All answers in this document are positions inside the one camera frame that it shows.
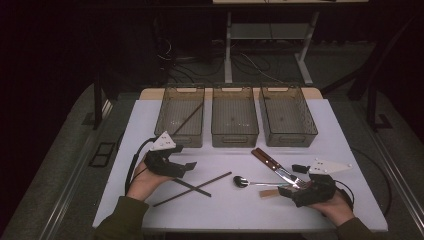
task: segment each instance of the sleeve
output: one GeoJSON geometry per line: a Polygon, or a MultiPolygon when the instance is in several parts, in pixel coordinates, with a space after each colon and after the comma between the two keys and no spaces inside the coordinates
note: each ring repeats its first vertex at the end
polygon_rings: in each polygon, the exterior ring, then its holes
{"type": "Polygon", "coordinates": [[[113,213],[94,232],[93,239],[143,239],[141,224],[149,205],[121,196],[113,213]]]}
{"type": "Polygon", "coordinates": [[[384,239],[371,232],[359,218],[352,218],[337,228],[340,240],[379,240],[384,239]]]}

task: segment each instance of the gray floor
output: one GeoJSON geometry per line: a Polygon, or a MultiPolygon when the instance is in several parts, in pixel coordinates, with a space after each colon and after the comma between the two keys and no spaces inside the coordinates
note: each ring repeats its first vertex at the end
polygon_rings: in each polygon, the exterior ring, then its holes
{"type": "MultiPolygon", "coordinates": [[[[263,52],[252,52],[251,49],[253,48],[237,44],[233,47],[233,61],[238,60],[238,68],[233,65],[234,82],[258,84],[260,81],[270,81],[268,77],[258,73],[246,57],[239,55],[240,52],[273,78],[281,81],[301,81],[293,58],[293,53],[299,49],[298,45],[283,42],[263,52]]],[[[311,46],[306,63],[314,81],[313,86],[325,87],[357,69],[372,49],[373,45],[369,43],[311,46]]],[[[212,64],[184,63],[183,67],[176,68],[186,72],[193,81],[211,84],[224,79],[221,62],[222,57],[214,59],[212,64]]],[[[187,75],[171,71],[170,82],[190,82],[187,75]]],[[[376,139],[384,144],[389,156],[410,184],[417,201],[422,205],[424,183],[420,181],[422,176],[419,169],[424,169],[423,144],[382,94],[378,96],[377,112],[387,116],[393,128],[382,129],[378,133],[370,131],[364,122],[366,99],[349,101],[346,97],[348,89],[349,84],[346,84],[324,97],[329,99],[381,210],[385,211],[389,204],[389,193],[383,175],[370,159],[385,169],[384,157],[387,156],[379,150],[381,147],[378,148],[376,139]]],[[[93,89],[90,87],[75,103],[2,239],[37,239],[40,236],[41,239],[90,238],[93,232],[91,224],[113,166],[120,136],[126,128],[134,101],[139,96],[139,93],[121,94],[118,101],[105,110],[105,120],[101,127],[93,131],[92,126],[82,124],[87,114],[93,111],[92,94],[93,89]],[[115,143],[109,164],[105,168],[89,167],[88,162],[102,142],[115,143]]],[[[395,240],[423,239],[404,197],[396,186],[391,182],[392,203],[386,215],[389,232],[384,235],[395,240]]],[[[310,240],[337,239],[334,233],[309,233],[304,236],[310,240]]],[[[275,235],[272,239],[287,238],[275,235]]]]}

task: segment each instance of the spoon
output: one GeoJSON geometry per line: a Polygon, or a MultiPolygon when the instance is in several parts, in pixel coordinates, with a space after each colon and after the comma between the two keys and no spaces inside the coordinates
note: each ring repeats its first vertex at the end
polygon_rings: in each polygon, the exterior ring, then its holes
{"type": "Polygon", "coordinates": [[[270,187],[279,187],[279,186],[287,186],[288,183],[258,183],[258,182],[249,182],[246,178],[243,178],[241,176],[235,176],[233,178],[234,183],[239,188],[245,188],[249,185],[256,185],[256,186],[270,186],[270,187]]]}

